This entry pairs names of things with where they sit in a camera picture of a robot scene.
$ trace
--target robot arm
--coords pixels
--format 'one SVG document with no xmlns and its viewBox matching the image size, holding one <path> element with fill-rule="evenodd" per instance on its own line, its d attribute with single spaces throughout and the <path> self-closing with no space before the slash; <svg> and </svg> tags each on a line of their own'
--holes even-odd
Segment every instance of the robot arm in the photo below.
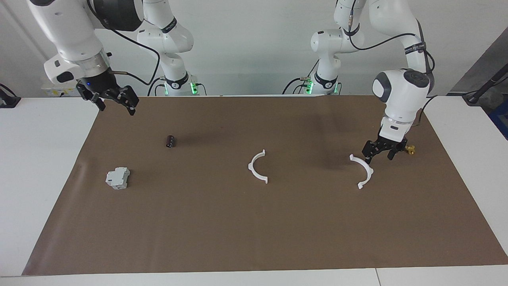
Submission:
<svg viewBox="0 0 508 286">
<path fill-rule="evenodd" d="M 390 151 L 388 158 L 391 160 L 397 152 L 404 150 L 407 142 L 404 136 L 432 90 L 434 77 L 420 23 L 413 16 L 407 0 L 339 0 L 334 17 L 340 28 L 317 32 L 312 37 L 312 49 L 320 56 L 318 71 L 312 77 L 312 93 L 333 92 L 340 68 L 338 53 L 364 49 L 360 15 L 365 5 L 369 8 L 372 26 L 378 32 L 400 40 L 409 67 L 384 71 L 373 83 L 374 94 L 387 108 L 378 139 L 367 142 L 363 149 L 366 161 L 370 163 L 372 157 L 383 151 Z"/>
<path fill-rule="evenodd" d="M 376 141 L 368 141 L 362 151 L 366 161 L 390 151 L 388 158 L 404 151 L 409 132 L 418 110 L 434 85 L 426 44 L 420 23 L 413 16 L 406 0 L 369 0 L 369 16 L 372 26 L 380 33 L 399 37 L 406 53 L 409 69 L 380 73 L 372 90 L 386 104 Z"/>
<path fill-rule="evenodd" d="M 139 99 L 130 86 L 118 86 L 103 45 L 95 36 L 86 0 L 27 2 L 39 26 L 58 50 L 44 64 L 49 79 L 54 84 L 77 80 L 76 87 L 83 99 L 92 101 L 100 110 L 106 108 L 101 98 L 111 99 L 134 115 Z"/>
<path fill-rule="evenodd" d="M 192 34 L 178 23 L 166 0 L 143 0 L 145 20 L 154 27 L 138 33 L 138 42 L 161 55 L 165 86 L 170 96 L 194 95 L 196 79 L 190 75 L 182 58 L 176 53 L 187 52 L 194 46 Z"/>
<path fill-rule="evenodd" d="M 353 53 L 358 50 L 353 47 L 350 37 L 357 46 L 362 46 L 365 41 L 363 32 L 360 31 L 360 16 L 367 0 L 359 0 L 353 10 L 353 21 L 356 28 L 351 33 L 347 27 L 350 23 L 350 13 L 353 0 L 340 0 L 335 8 L 335 22 L 338 29 L 324 30 L 314 33 L 310 41 L 312 50 L 319 55 L 318 70 L 312 75 L 313 94 L 331 94 L 335 91 L 339 77 L 340 59 L 339 53 Z"/>
<path fill-rule="evenodd" d="M 95 28 L 135 31 L 144 18 L 156 26 L 143 30 L 138 40 L 161 54 L 166 85 L 172 95 L 196 94 L 178 52 L 192 49 L 190 32 L 177 23 L 166 0 L 27 0 L 28 6 L 58 54 L 44 64 L 54 84 L 77 80 L 76 88 L 85 100 L 106 108 L 102 99 L 125 106 L 131 115 L 139 99 L 134 90 L 116 82 Z"/>
</svg>

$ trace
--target small cylinder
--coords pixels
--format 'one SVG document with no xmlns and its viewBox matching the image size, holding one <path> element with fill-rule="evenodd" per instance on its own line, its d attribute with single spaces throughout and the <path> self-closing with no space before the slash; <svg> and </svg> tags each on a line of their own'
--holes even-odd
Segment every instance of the small cylinder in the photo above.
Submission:
<svg viewBox="0 0 508 286">
<path fill-rule="evenodd" d="M 174 136 L 169 135 L 168 139 L 166 140 L 166 147 L 173 148 L 176 146 L 176 139 Z"/>
</svg>

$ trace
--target white plastic clip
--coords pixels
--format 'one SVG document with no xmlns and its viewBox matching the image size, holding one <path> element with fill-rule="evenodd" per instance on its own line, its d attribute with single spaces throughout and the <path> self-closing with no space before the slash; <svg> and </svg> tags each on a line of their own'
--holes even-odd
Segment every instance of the white plastic clip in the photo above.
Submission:
<svg viewBox="0 0 508 286">
<path fill-rule="evenodd" d="M 258 174 L 258 172 L 256 172 L 256 170 L 254 170 L 254 162 L 256 160 L 258 160 L 259 158 L 264 157 L 265 155 L 266 155 L 266 152 L 265 152 L 264 149 L 263 149 L 263 151 L 261 153 L 255 155 L 254 158 L 252 159 L 252 161 L 249 164 L 249 170 L 252 172 L 254 177 L 260 179 L 261 181 L 265 181 L 265 183 L 268 184 L 268 177 L 261 176 L 261 175 Z"/>
<path fill-rule="evenodd" d="M 367 180 L 366 181 L 363 181 L 363 182 L 360 182 L 358 183 L 358 188 L 361 190 L 363 189 L 363 186 L 365 184 L 367 184 L 369 181 L 370 181 L 370 178 L 372 177 L 372 174 L 374 173 L 374 169 L 372 169 L 369 164 L 367 164 L 364 160 L 360 159 L 360 158 L 357 158 L 355 156 L 353 156 L 353 154 L 350 155 L 350 160 L 353 161 L 353 162 L 357 162 L 359 163 L 360 165 L 362 165 L 365 170 L 367 171 Z"/>
</svg>

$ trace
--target brown paper mat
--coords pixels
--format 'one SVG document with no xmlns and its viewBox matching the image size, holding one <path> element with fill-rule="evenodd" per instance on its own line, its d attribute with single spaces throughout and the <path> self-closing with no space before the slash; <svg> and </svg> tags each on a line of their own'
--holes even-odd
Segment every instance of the brown paper mat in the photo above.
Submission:
<svg viewBox="0 0 508 286">
<path fill-rule="evenodd" d="M 374 97 L 143 98 L 93 125 L 23 275 L 508 264 L 426 119 L 414 156 L 348 160 Z M 165 147 L 174 135 L 177 147 Z M 269 184 L 247 169 L 252 157 Z M 132 170 L 127 190 L 104 182 Z"/>
</svg>

